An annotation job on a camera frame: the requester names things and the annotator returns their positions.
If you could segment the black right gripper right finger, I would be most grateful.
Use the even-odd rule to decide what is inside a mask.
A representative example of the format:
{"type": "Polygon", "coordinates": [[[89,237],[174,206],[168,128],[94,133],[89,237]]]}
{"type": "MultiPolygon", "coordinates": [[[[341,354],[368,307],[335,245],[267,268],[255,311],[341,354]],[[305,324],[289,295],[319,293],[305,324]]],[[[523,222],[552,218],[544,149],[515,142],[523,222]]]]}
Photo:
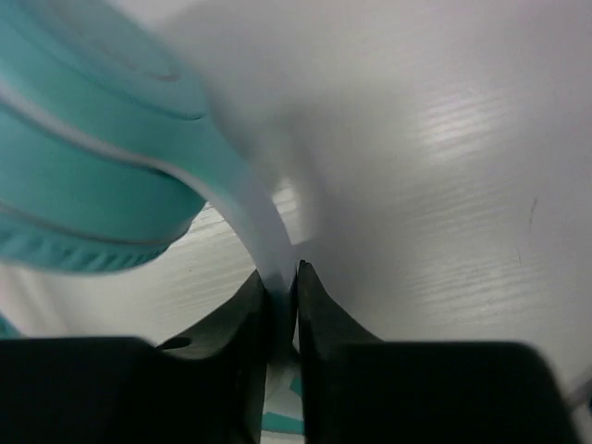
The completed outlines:
{"type": "Polygon", "coordinates": [[[309,443],[576,443],[550,368],[508,341],[386,341],[301,262],[295,284],[309,443]]]}

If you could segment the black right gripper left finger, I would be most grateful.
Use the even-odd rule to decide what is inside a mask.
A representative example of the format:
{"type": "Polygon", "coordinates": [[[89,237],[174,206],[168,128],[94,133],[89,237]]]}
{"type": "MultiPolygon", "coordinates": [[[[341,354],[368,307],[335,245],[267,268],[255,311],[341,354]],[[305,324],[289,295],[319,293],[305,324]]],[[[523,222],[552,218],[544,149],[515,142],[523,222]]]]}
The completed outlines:
{"type": "Polygon", "coordinates": [[[5,339],[5,443],[256,443],[267,294],[257,274],[193,326],[131,337],[5,339]]]}

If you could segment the teal headphones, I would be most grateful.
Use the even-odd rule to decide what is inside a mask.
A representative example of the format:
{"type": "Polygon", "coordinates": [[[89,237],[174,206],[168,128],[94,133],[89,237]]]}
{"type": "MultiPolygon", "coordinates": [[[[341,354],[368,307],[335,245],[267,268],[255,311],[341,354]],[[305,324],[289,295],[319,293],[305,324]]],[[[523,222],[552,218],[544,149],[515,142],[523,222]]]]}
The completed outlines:
{"type": "Polygon", "coordinates": [[[195,74],[104,1],[1,5],[1,257],[59,272],[153,261],[205,204],[271,293],[277,324],[263,427],[300,435],[288,231],[229,145],[195,74]]]}

